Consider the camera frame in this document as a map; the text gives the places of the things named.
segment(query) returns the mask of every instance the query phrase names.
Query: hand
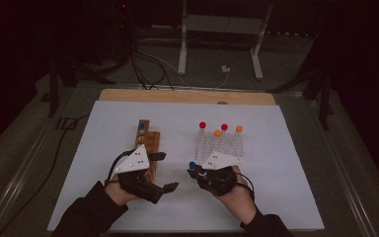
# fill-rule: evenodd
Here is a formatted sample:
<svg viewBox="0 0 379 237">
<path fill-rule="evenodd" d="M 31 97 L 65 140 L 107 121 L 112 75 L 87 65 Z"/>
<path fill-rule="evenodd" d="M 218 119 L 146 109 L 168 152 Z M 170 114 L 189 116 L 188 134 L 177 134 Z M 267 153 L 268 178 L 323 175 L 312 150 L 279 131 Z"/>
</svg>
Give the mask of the hand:
<svg viewBox="0 0 379 237">
<path fill-rule="evenodd" d="M 117 181 L 118 175 L 114 175 L 112 181 Z M 121 188 L 119 182 L 108 183 L 106 186 L 106 194 L 117 204 L 125 205 L 129 201 L 138 199 L 138 196 L 131 195 Z"/>
<path fill-rule="evenodd" d="M 241 174 L 238 166 L 233 166 L 233 171 Z M 238 183 L 247 185 L 242 176 L 236 175 Z M 221 197 L 215 196 L 227 207 L 227 209 L 244 224 L 249 224 L 257 213 L 257 208 L 251 199 L 251 194 L 246 188 L 235 186 L 233 190 Z"/>
</svg>

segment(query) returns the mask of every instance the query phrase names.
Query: tripod leg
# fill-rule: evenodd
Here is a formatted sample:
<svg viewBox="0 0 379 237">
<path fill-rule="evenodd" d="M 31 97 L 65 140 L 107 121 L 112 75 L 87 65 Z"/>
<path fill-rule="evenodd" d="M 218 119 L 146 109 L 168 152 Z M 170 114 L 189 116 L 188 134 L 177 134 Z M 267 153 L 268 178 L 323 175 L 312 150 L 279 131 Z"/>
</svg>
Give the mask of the tripod leg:
<svg viewBox="0 0 379 237">
<path fill-rule="evenodd" d="M 56 68 L 58 76 L 65 87 L 76 87 L 78 80 L 76 79 L 72 67 L 68 63 L 59 59 L 56 61 Z"/>
<path fill-rule="evenodd" d="M 305 100 L 314 100 L 317 97 L 325 84 L 324 78 L 322 78 L 324 76 L 325 74 L 321 71 L 309 82 L 309 84 L 307 84 L 306 89 L 303 91 L 303 97 Z"/>
<path fill-rule="evenodd" d="M 324 85 L 322 88 L 322 101 L 319 111 L 319 121 L 321 122 L 325 130 L 329 130 L 328 127 L 328 114 L 329 114 L 329 95 L 331 92 L 331 76 L 326 74 Z"/>
<path fill-rule="evenodd" d="M 50 113 L 48 117 L 52 118 L 58 108 L 57 68 L 54 55 L 51 55 L 49 59 L 48 75 L 50 81 Z"/>
</svg>

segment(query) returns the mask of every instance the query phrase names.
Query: black cable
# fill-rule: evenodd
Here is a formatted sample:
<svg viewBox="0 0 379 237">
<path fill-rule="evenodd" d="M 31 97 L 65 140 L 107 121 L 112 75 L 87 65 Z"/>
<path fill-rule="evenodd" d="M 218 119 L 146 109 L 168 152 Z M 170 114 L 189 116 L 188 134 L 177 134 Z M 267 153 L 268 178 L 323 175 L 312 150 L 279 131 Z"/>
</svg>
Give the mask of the black cable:
<svg viewBox="0 0 379 237">
<path fill-rule="evenodd" d="M 252 184 L 251 180 L 250 180 L 248 177 L 246 177 L 245 175 L 243 175 L 243 174 L 241 174 L 241 173 L 237 173 L 237 172 L 235 172 L 235 174 L 236 174 L 236 175 L 240 175 L 240 176 L 242 176 L 243 178 L 245 178 L 246 180 L 248 180 L 249 184 L 251 184 L 252 192 L 255 191 L 255 190 L 254 190 L 254 185 Z"/>
<path fill-rule="evenodd" d="M 130 58 L 131 58 L 131 66 L 132 66 L 132 68 L 133 68 L 133 70 L 134 70 L 134 74 L 136 75 L 137 80 L 140 82 L 140 84 L 141 84 L 141 86 L 143 87 L 143 89 L 144 89 L 144 90 L 147 90 L 146 84 L 144 83 L 145 78 L 144 78 L 144 77 L 143 77 L 143 78 L 140 78 L 140 76 L 142 76 L 142 75 L 139 75 L 139 72 L 138 72 L 138 70 L 137 70 L 137 69 L 139 69 L 139 68 L 137 67 L 137 65 L 136 65 L 136 63 L 135 63 L 134 56 L 131 55 Z"/>
<path fill-rule="evenodd" d="M 247 189 L 247 190 L 249 191 L 249 194 L 251 195 L 251 199 L 252 199 L 252 201 L 255 203 L 255 188 L 254 188 L 254 185 L 252 184 L 251 180 L 250 180 L 248 177 L 246 177 L 245 175 L 241 174 L 241 173 L 237 173 L 237 172 L 235 172 L 235 174 L 236 174 L 236 175 L 240 175 L 240 176 L 242 176 L 243 178 L 247 179 L 248 182 L 251 184 L 252 189 L 249 188 L 249 186 L 247 186 L 247 185 L 245 185 L 245 184 L 236 183 L 237 186 L 242 187 L 242 188 L 245 188 L 245 189 Z"/>
<path fill-rule="evenodd" d="M 160 83 L 163 79 L 165 79 L 165 77 L 166 77 L 166 79 L 167 79 L 167 81 L 168 81 L 168 85 L 171 87 L 172 90 L 174 90 L 174 87 L 173 87 L 172 84 L 171 84 L 171 80 L 170 80 L 170 78 L 169 78 L 168 72 L 167 72 L 167 70 L 165 69 L 165 67 L 163 66 L 163 64 L 159 61 L 158 58 L 156 58 L 156 57 L 154 57 L 154 56 L 151 56 L 151 55 L 149 55 L 149 54 L 146 54 L 146 53 L 142 53 L 142 52 L 140 52 L 140 51 L 136 51 L 136 53 L 139 53 L 139 54 L 141 54 L 141 55 L 143 55 L 143 56 L 146 56 L 146 57 L 150 58 L 150 59 L 148 59 L 148 58 L 144 58 L 144 57 L 141 57 L 141 56 L 137 56 L 137 57 L 139 57 L 139 58 L 141 58 L 141 59 L 145 59 L 145 60 L 148 60 L 148 61 L 150 61 L 150 62 L 152 62 L 152 63 L 155 63 L 155 64 L 158 65 L 158 66 L 161 68 L 161 70 L 163 71 L 163 76 L 162 76 L 158 81 L 152 83 L 152 85 L 151 85 L 151 87 L 149 88 L 149 90 L 150 90 L 152 87 L 154 87 L 155 84 L 158 84 L 158 83 Z"/>
<path fill-rule="evenodd" d="M 74 123 L 78 122 L 80 119 L 84 119 L 88 117 L 89 115 L 85 115 L 79 118 L 74 118 L 74 120 L 68 125 L 70 127 Z M 30 204 L 30 202 L 38 195 L 38 193 L 41 191 L 41 189 L 44 187 L 44 185 L 47 183 L 48 179 L 50 178 L 51 174 L 53 173 L 54 167 L 57 162 L 58 153 L 60 151 L 61 142 L 63 141 L 63 137 L 66 134 L 68 130 L 64 130 L 62 135 L 60 136 L 56 152 L 53 157 L 53 163 L 51 164 L 51 168 L 48 171 L 48 174 L 45 176 L 44 180 L 42 181 L 41 185 L 39 185 L 38 189 L 33 193 L 33 195 L 21 206 L 21 208 L 13 215 L 13 217 L 5 224 L 5 226 L 0 231 L 0 236 L 6 231 L 6 229 L 11 225 L 11 223 L 20 215 L 21 212 L 24 211 L 24 209 Z"/>
<path fill-rule="evenodd" d="M 119 156 L 117 156 L 115 158 L 115 160 L 113 161 L 113 164 L 112 164 L 112 166 L 110 168 L 109 175 L 108 175 L 107 179 L 105 180 L 105 186 L 110 182 L 111 176 L 113 174 L 113 170 L 115 168 L 116 163 L 119 161 L 119 159 L 121 159 L 123 156 L 129 156 L 129 155 L 131 155 L 131 153 L 133 153 L 134 150 L 135 149 L 129 150 L 129 151 L 124 151 L 121 154 L 119 154 Z"/>
<path fill-rule="evenodd" d="M 160 79 L 156 80 L 155 82 L 150 83 L 150 87 L 149 87 L 149 90 L 151 90 L 153 87 L 156 88 L 156 89 L 158 89 L 158 88 L 156 87 L 156 84 L 160 83 L 160 82 L 165 78 L 165 75 L 166 75 L 166 70 L 165 70 L 165 68 L 160 64 L 159 61 L 156 62 L 156 61 L 153 61 L 153 60 L 151 60 L 151 59 L 149 59 L 149 58 L 145 58 L 145 57 L 138 56 L 138 55 L 135 55 L 135 57 L 140 58 L 140 59 L 143 59 L 143 60 L 146 60 L 146 61 L 149 61 L 149 62 L 152 62 L 152 63 L 157 64 L 158 66 L 161 67 L 162 72 L 163 72 L 162 77 L 161 77 Z"/>
</svg>

